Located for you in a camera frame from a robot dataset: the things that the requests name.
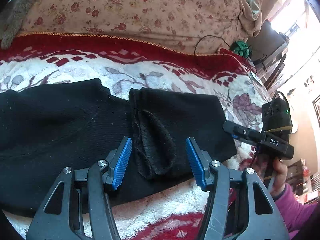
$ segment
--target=beige wall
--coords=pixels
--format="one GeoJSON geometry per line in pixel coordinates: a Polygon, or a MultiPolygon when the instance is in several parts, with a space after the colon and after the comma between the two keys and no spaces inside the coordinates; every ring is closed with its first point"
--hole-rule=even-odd
{"type": "Polygon", "coordinates": [[[290,96],[286,96],[291,106],[291,117],[298,123],[296,133],[290,135],[290,144],[294,146],[294,158],[288,161],[292,164],[304,158],[311,174],[320,171],[320,128],[313,108],[312,101],[320,95],[320,62],[318,55],[311,60],[287,83],[278,90],[285,95],[294,89],[290,96]],[[313,75],[314,84],[305,88],[304,82],[313,75]]]}

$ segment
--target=beige floral fabric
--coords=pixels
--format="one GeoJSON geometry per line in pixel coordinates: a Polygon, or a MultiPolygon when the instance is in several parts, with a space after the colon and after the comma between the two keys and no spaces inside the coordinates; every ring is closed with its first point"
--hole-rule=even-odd
{"type": "MultiPolygon", "coordinates": [[[[206,35],[228,45],[246,40],[239,0],[36,0],[23,22],[25,32],[101,33],[150,41],[193,53],[206,35]]],[[[197,53],[229,46],[207,37],[197,53]]]]}

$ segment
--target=silver bolt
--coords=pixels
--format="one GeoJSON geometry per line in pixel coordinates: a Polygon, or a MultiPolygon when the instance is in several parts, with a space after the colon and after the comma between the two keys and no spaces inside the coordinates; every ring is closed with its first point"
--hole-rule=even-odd
{"type": "Polygon", "coordinates": [[[107,161],[106,160],[100,160],[100,161],[98,161],[98,165],[99,166],[104,166],[104,165],[106,165],[107,164],[107,161]]]}
{"type": "Polygon", "coordinates": [[[212,165],[213,167],[219,167],[219,166],[221,165],[221,163],[220,163],[219,161],[212,161],[212,162],[211,162],[211,165],[212,165]]]}
{"type": "Polygon", "coordinates": [[[253,168],[247,168],[245,170],[248,174],[254,174],[254,169],[253,168]]]}
{"type": "Polygon", "coordinates": [[[65,173],[65,174],[68,174],[68,173],[70,173],[71,171],[72,171],[72,168],[71,168],[71,167],[66,167],[66,168],[63,169],[63,173],[65,173]]]}

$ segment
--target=gray fuzzy fabric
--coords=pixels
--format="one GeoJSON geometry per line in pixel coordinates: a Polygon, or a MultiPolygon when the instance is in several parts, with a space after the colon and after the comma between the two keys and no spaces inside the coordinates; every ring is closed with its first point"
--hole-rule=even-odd
{"type": "Polygon", "coordinates": [[[35,0],[12,0],[0,13],[1,48],[10,47],[18,33],[24,18],[35,0]]]}

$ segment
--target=purple sleeve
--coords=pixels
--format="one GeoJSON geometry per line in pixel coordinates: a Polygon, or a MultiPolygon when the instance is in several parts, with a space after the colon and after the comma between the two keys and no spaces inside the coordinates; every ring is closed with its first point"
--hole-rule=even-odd
{"type": "Polygon", "coordinates": [[[303,223],[307,221],[313,213],[316,204],[302,205],[297,202],[290,185],[286,183],[283,195],[276,200],[276,206],[284,219],[288,231],[292,232],[300,230],[303,223]]]}

